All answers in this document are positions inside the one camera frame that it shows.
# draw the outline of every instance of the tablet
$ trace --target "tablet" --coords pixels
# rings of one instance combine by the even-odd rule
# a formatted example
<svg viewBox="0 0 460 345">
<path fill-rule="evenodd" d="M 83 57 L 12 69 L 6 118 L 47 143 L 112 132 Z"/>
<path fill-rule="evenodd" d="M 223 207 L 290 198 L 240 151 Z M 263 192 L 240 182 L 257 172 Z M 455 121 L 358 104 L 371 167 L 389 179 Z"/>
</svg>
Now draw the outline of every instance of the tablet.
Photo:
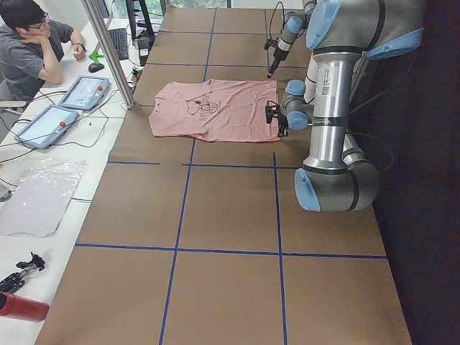
<svg viewBox="0 0 460 345">
<path fill-rule="evenodd" d="M 76 121 L 78 113 L 62 106 L 48 106 L 23 128 L 14 139 L 28 147 L 46 149 Z"/>
<path fill-rule="evenodd" d="M 109 85 L 107 78 L 80 75 L 59 105 L 69 109 L 91 110 L 104 97 Z"/>
</svg>

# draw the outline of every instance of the man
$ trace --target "man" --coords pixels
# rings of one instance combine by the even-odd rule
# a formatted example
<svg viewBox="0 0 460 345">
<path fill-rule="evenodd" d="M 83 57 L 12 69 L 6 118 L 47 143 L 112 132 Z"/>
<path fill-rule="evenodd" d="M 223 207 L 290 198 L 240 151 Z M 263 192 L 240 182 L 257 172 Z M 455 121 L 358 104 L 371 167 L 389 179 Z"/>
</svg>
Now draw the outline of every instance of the man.
<svg viewBox="0 0 460 345">
<path fill-rule="evenodd" d="M 11 93 L 8 101 L 30 101 L 45 81 L 62 83 L 61 42 L 72 42 L 76 60 L 85 56 L 81 33 L 51 20 L 33 0 L 0 0 L 0 15 L 5 22 L 0 27 L 0 71 Z"/>
</svg>

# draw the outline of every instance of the white table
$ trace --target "white table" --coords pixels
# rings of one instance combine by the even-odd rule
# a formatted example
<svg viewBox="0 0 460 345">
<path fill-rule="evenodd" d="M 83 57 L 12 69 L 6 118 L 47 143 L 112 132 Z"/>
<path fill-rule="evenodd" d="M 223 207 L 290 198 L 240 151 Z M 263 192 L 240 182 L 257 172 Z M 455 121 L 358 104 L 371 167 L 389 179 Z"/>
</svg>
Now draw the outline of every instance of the white table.
<svg viewBox="0 0 460 345">
<path fill-rule="evenodd" d="M 113 19 L 110 28 L 127 27 L 127 25 L 128 21 L 126 19 Z M 87 54 L 90 54 L 97 43 L 91 24 L 88 23 L 86 25 L 83 30 L 83 36 L 86 39 Z M 88 72 L 88 66 L 92 61 L 88 56 L 84 60 L 77 62 L 73 57 L 72 47 L 67 44 L 65 49 L 67 49 L 65 57 L 60 62 L 65 75 L 64 83 L 59 86 L 46 83 L 41 92 L 66 91 L 80 75 L 102 76 L 111 80 L 110 89 L 102 100 L 104 102 L 108 95 L 117 88 L 114 78 L 111 75 L 109 64 L 104 58 L 99 59 L 106 67 L 97 73 L 91 74 Z M 132 45 L 130 45 L 129 56 L 133 62 L 139 61 L 137 51 Z M 126 76 L 131 73 L 133 67 L 139 68 L 138 65 L 134 65 L 129 60 L 122 60 L 121 66 Z M 62 97 L 63 94 L 50 96 L 55 103 L 58 103 Z M 21 118 L 33 119 L 50 104 L 51 102 L 47 98 L 34 101 L 29 105 Z M 58 143 L 78 142 L 83 145 L 92 145 L 106 123 L 103 134 L 92 148 L 69 144 L 65 146 L 52 146 L 46 150 L 37 149 L 28 155 L 5 162 L 0 169 L 0 178 L 17 184 L 26 168 L 35 167 L 42 160 L 51 158 L 59 161 L 81 161 L 86 166 L 83 177 L 80 179 L 73 195 L 73 199 L 70 201 L 63 219 L 54 234 L 44 238 L 37 238 L 26 234 L 0 235 L 0 280 L 3 280 L 13 272 L 19 271 L 15 267 L 16 263 L 30 261 L 32 258 L 30 252 L 40 255 L 46 262 L 45 270 L 41 272 L 36 271 L 27 277 L 26 284 L 16 293 L 17 295 L 33 300 L 40 300 L 48 304 L 52 302 L 70 253 L 72 252 L 73 245 L 85 219 L 86 212 L 91 204 L 91 199 L 106 166 L 109 151 L 115 142 L 121 123 L 123 122 L 126 106 L 120 92 L 116 92 L 102 110 L 108 118 L 104 117 L 101 112 L 96 111 L 90 117 L 72 126 L 58 141 Z M 16 124 L 12 130 L 17 133 L 24 126 L 25 124 Z M 15 143 L 12 133 L 9 133 L 2 142 L 2 144 L 10 143 Z M 7 160 L 27 151 L 29 149 L 20 144 L 0 147 L 0 160 Z M 82 284 L 91 284 L 91 282 L 82 282 Z M 33 323 L 5 317 L 0 318 L 0 344 L 33 344 L 42 328 L 42 324 L 43 322 Z"/>
</svg>

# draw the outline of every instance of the pink shirt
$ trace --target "pink shirt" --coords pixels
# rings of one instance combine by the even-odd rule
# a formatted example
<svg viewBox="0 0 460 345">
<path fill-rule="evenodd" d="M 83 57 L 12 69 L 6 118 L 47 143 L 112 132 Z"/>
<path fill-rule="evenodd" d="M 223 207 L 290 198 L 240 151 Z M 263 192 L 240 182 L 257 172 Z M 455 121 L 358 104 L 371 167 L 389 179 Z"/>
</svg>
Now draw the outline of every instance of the pink shirt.
<svg viewBox="0 0 460 345">
<path fill-rule="evenodd" d="M 207 142 L 276 141 L 276 119 L 267 124 L 267 101 L 277 102 L 277 82 L 210 79 L 168 83 L 149 117 L 157 137 L 190 136 Z"/>
</svg>

